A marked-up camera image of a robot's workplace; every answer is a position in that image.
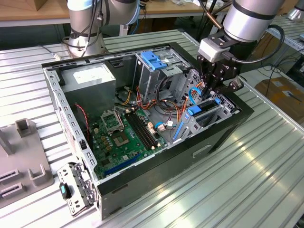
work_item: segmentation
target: blue drive bay bracket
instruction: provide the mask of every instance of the blue drive bay bracket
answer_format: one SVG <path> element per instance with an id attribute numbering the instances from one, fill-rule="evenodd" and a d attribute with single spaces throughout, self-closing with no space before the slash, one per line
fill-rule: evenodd
<path id="1" fill-rule="evenodd" d="M 166 68 L 168 65 L 163 63 L 158 56 L 156 56 L 153 52 L 147 51 L 142 52 L 141 57 L 146 61 L 146 63 L 153 69 L 153 70 L 160 70 Z"/>

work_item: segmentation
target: white label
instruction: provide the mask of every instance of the white label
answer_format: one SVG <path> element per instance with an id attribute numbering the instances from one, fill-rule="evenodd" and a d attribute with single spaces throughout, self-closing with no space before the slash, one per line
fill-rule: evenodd
<path id="1" fill-rule="evenodd" d="M 78 84 L 97 79 L 101 79 L 102 83 L 114 80 L 112 73 L 105 65 L 89 70 L 78 71 L 73 75 Z"/>
<path id="2" fill-rule="evenodd" d="M 172 127 L 172 126 L 173 126 L 173 121 L 168 120 L 167 125 L 168 125 L 169 127 Z"/>
<path id="3" fill-rule="evenodd" d="M 275 84 L 275 86 L 277 87 L 283 86 L 283 84 L 280 81 L 274 81 L 272 83 Z"/>
<path id="4" fill-rule="evenodd" d="M 293 93 L 290 92 L 290 91 L 288 91 L 288 90 L 282 91 L 282 92 L 283 92 L 286 96 L 290 96 L 290 94 L 293 95 Z"/>

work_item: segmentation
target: chip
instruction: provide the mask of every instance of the chip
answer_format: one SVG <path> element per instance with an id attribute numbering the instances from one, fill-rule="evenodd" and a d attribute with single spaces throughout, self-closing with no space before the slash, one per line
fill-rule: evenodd
<path id="1" fill-rule="evenodd" d="M 108 164 L 110 164 L 110 163 L 111 163 L 111 162 L 110 162 L 109 159 L 104 159 L 104 160 L 101 161 L 101 164 L 102 164 L 103 166 L 108 165 Z"/>
<path id="2" fill-rule="evenodd" d="M 115 142 L 117 147 L 120 147 L 122 145 L 129 143 L 129 139 L 124 132 L 119 132 L 119 133 L 112 135 L 112 139 Z"/>

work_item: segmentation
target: open computer chassis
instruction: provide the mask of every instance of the open computer chassis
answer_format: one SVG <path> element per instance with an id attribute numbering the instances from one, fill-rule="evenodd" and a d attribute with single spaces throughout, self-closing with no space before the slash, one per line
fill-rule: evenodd
<path id="1" fill-rule="evenodd" d="M 110 54 L 63 60 L 42 65 L 54 109 L 59 117 L 68 143 L 79 159 L 78 163 L 68 163 L 58 171 L 58 177 L 61 182 L 60 190 L 65 199 L 67 199 L 72 216 L 77 216 L 85 209 L 95 205 L 101 213 L 101 218 L 105 219 L 214 152 L 253 113 L 253 110 L 234 93 L 226 93 L 224 96 L 240 112 L 234 113 L 228 119 L 212 125 L 197 135 L 168 147 L 161 153 L 150 156 L 149 159 L 145 159 L 144 162 L 136 166 L 130 166 L 130 168 L 122 172 L 116 172 L 110 177 L 99 180 L 94 173 L 97 160 L 61 90 L 60 72 L 79 66 L 100 63 L 108 59 L 108 57 L 122 58 L 135 55 L 144 50 L 159 50 L 162 47 L 172 48 L 191 65 L 191 68 L 199 71 L 197 60 L 177 43 L 137 49 L 131 48 Z"/>

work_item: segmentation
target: blue cable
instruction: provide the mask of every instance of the blue cable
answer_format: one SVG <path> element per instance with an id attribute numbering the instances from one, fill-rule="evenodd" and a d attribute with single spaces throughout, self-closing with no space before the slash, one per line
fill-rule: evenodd
<path id="1" fill-rule="evenodd" d="M 154 127 L 157 128 L 159 125 L 162 125 L 163 122 L 158 122 Z"/>
<path id="2" fill-rule="evenodd" d="M 199 95 L 201 95 L 201 91 L 200 91 L 197 87 L 192 87 L 192 88 L 189 90 L 189 99 L 190 99 L 190 101 L 195 105 L 195 102 L 194 102 L 194 100 L 193 100 L 193 98 L 192 98 L 192 94 L 191 94 L 192 90 L 195 90 L 196 92 L 198 92 Z"/>
<path id="3" fill-rule="evenodd" d="M 133 35 L 133 33 L 137 30 L 137 26 L 138 26 L 138 19 L 137 19 L 137 21 L 136 21 L 136 27 L 135 27 L 135 29 L 133 30 L 133 32 L 131 33 L 131 35 Z"/>

